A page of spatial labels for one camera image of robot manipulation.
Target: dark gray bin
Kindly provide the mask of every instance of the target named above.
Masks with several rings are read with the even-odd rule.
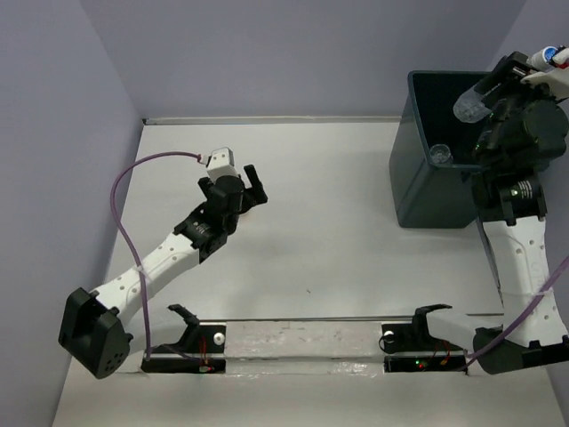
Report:
[[[453,114],[458,97],[486,73],[413,71],[409,96],[389,158],[391,190],[401,227],[458,229],[477,217],[469,176],[478,171],[471,153],[484,120],[462,123]],[[451,164],[438,165],[429,154],[445,144]]]

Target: purple hose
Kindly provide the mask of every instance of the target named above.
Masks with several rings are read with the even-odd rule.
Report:
[[[124,229],[123,224],[121,223],[120,216],[118,214],[118,209],[116,209],[116,188],[120,181],[132,170],[134,167],[141,165],[143,163],[148,162],[149,160],[154,160],[155,158],[160,157],[169,157],[169,156],[184,156],[184,157],[193,157],[198,162],[201,160],[201,156],[194,153],[188,153],[185,151],[167,151],[165,153],[158,153],[153,154],[152,156],[144,157],[140,160],[137,160],[132,165],[128,166],[124,169],[115,179],[113,183],[113,187],[110,191],[110,212],[113,215],[113,219],[115,220],[116,226],[118,230],[123,235],[124,241],[128,245],[128,248],[131,250],[132,258],[134,258],[134,262],[136,263],[137,267],[142,265],[142,260],[140,259],[139,253],[134,247],[134,243],[132,242],[131,238],[129,237],[128,233]],[[146,289],[146,278],[142,271],[139,270],[139,278],[140,278],[140,298],[142,300],[142,316],[144,318],[144,333],[146,335],[146,360],[150,358],[150,354],[152,353],[152,344],[150,341],[150,317],[148,314],[148,294]]]
[[[469,362],[464,367],[461,367],[459,369],[459,371],[463,371],[464,369],[466,369],[467,367],[472,365],[474,362],[477,361],[477,359],[480,356],[486,354],[488,351],[490,351],[491,349],[496,347],[498,344],[500,344],[502,341],[504,341],[508,335],[510,335],[512,332],[514,332],[514,330],[518,326],[520,326],[524,322],[524,320],[527,319],[527,317],[532,313],[532,311],[541,302],[541,300],[543,299],[543,296],[544,296],[543,293],[547,292],[548,290],[551,289],[551,287],[553,287],[553,284],[557,281],[559,276],[561,276],[561,274],[565,271],[565,269],[568,266],[569,266],[569,256],[566,256],[564,258],[564,260],[561,261],[561,264],[559,264],[559,267],[557,267],[556,270],[553,272],[553,274],[551,274],[551,276],[549,276],[549,278],[545,281],[543,286],[537,292],[537,295],[534,296],[532,301],[527,305],[525,310],[522,311],[522,313],[516,318],[516,320],[514,320],[506,329],[504,329],[501,334],[499,334],[493,340],[491,340],[485,347],[483,347],[482,349],[480,349],[478,351],[475,351],[472,354],[467,355],[467,357],[472,358],[472,359],[470,359]]]

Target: purple cable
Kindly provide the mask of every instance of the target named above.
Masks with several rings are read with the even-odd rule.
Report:
[[[110,212],[113,215],[113,219],[115,220],[116,227],[123,235],[124,241],[128,245],[128,248],[131,250],[132,258],[134,258],[134,262],[136,263],[137,267],[142,265],[142,260],[140,259],[139,253],[134,247],[134,243],[132,242],[131,238],[129,237],[128,233],[124,229],[123,224],[121,223],[120,216],[118,214],[118,209],[116,208],[116,189],[120,181],[127,175],[134,167],[141,165],[143,163],[148,162],[149,160],[154,160],[155,158],[160,157],[169,157],[169,156],[184,156],[184,157],[193,157],[198,162],[201,160],[201,156],[194,153],[188,153],[185,151],[167,151],[165,153],[158,153],[153,154],[152,156],[144,157],[140,160],[137,160],[132,165],[128,166],[124,169],[115,179],[113,183],[113,187],[110,191]],[[139,278],[140,278],[140,298],[142,300],[142,316],[144,318],[144,332],[146,335],[146,360],[150,358],[150,354],[152,353],[152,345],[150,342],[150,317],[148,315],[148,294],[146,289],[146,278],[141,270],[139,270]]]
[[[459,371],[465,370],[467,367],[476,362],[480,356],[486,354],[488,351],[496,347],[498,344],[504,341],[508,335],[514,332],[514,330],[518,326],[520,326],[524,322],[524,320],[528,318],[528,316],[532,313],[532,311],[538,306],[538,304],[543,299],[544,296],[543,293],[547,292],[548,290],[551,289],[551,287],[553,287],[553,284],[557,281],[559,276],[561,276],[561,274],[565,271],[567,267],[569,267],[569,256],[566,256],[565,259],[561,261],[559,267],[557,267],[556,270],[553,272],[553,274],[549,276],[549,278],[545,281],[543,286],[541,286],[540,290],[537,292],[537,294],[534,296],[531,302],[527,305],[527,307],[525,307],[525,310],[522,311],[522,313],[516,318],[516,320],[514,320],[506,329],[504,329],[501,334],[499,334],[493,340],[491,340],[485,347],[483,347],[478,351],[475,351],[472,354],[468,354],[467,357],[471,359],[464,367],[461,367]]]

